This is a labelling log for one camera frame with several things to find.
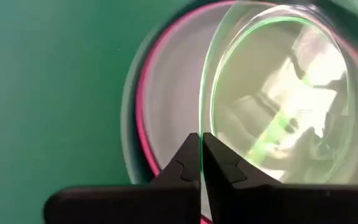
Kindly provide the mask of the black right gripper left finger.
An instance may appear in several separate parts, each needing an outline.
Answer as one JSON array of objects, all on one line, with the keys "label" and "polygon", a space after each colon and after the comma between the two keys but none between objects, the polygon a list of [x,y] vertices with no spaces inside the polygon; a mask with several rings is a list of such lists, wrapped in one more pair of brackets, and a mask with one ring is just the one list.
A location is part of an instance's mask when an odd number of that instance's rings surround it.
[{"label": "black right gripper left finger", "polygon": [[191,133],[150,183],[70,187],[44,205],[45,224],[200,224],[200,137]]}]

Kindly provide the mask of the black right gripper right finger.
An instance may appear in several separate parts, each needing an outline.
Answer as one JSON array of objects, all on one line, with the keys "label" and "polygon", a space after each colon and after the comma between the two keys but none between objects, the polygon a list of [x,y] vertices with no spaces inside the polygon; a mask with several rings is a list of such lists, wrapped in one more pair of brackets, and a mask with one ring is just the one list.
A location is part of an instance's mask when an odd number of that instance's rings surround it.
[{"label": "black right gripper right finger", "polygon": [[358,224],[358,185],[283,184],[211,133],[202,140],[214,224]]}]

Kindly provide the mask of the large dark green plastic plate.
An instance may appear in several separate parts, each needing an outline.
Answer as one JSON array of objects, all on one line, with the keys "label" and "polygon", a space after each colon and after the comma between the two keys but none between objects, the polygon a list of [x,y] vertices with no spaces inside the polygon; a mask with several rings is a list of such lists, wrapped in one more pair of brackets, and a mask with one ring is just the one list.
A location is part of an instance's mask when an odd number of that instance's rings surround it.
[{"label": "large dark green plastic plate", "polygon": [[[222,0],[197,0],[196,2],[190,4],[184,8],[181,12],[175,15],[172,19],[174,20],[178,16],[184,15],[186,11],[194,9],[198,6],[204,6],[209,3],[221,2]],[[223,0],[223,1],[262,1],[267,0]],[[343,7],[350,7],[350,3],[346,0],[330,0],[335,2]],[[147,160],[145,158],[144,152],[142,150],[139,133],[137,131],[137,125],[135,120],[135,101],[136,101],[136,92],[139,82],[140,70],[145,58],[147,51],[151,48],[152,42],[156,39],[156,35],[159,31],[165,27],[168,22],[161,28],[153,31],[150,36],[148,36],[140,47],[135,59],[132,62],[131,68],[127,75],[126,84],[124,87],[124,94],[122,98],[122,111],[121,111],[121,140],[122,140],[122,150],[124,153],[124,160],[126,162],[127,171],[129,173],[130,179],[133,183],[138,184],[149,180],[151,177],[155,176],[151,168],[149,167]],[[198,130],[196,133],[200,134],[200,90],[199,90],[199,103],[198,103]]]}]

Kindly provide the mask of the pink plastic plate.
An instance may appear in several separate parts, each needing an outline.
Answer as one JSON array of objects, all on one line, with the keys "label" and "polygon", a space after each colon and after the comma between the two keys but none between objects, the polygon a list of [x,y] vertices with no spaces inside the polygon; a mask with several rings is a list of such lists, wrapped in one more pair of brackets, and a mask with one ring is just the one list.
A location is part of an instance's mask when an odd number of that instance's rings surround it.
[{"label": "pink plastic plate", "polygon": [[358,15],[328,0],[196,2],[142,64],[155,175],[201,180],[213,224],[358,224]]}]

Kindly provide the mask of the small grey plastic plate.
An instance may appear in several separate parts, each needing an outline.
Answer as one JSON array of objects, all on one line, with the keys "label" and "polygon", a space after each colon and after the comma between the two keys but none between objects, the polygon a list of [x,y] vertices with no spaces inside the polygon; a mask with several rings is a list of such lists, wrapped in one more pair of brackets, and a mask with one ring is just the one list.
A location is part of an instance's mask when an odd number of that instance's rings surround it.
[{"label": "small grey plastic plate", "polygon": [[184,139],[198,130],[204,60],[219,23],[233,5],[198,6],[168,22],[152,42],[140,70],[135,120],[154,175],[166,167]]}]

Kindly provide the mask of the transparent green plastic dish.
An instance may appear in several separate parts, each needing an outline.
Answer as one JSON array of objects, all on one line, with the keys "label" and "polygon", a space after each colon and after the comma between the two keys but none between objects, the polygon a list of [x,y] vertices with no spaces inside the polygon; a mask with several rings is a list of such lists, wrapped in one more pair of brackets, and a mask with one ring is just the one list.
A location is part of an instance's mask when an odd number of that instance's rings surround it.
[{"label": "transparent green plastic dish", "polygon": [[346,1],[235,2],[204,63],[201,142],[211,133],[283,184],[358,185],[358,0]]}]

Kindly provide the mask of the green table mat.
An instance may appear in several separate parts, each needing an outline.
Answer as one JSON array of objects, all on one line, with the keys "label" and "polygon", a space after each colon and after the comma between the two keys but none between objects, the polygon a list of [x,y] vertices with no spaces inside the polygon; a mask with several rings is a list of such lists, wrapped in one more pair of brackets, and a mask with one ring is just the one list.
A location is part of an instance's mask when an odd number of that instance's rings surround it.
[{"label": "green table mat", "polygon": [[70,187],[135,184],[121,140],[127,75],[176,0],[0,0],[0,224],[45,224]]}]

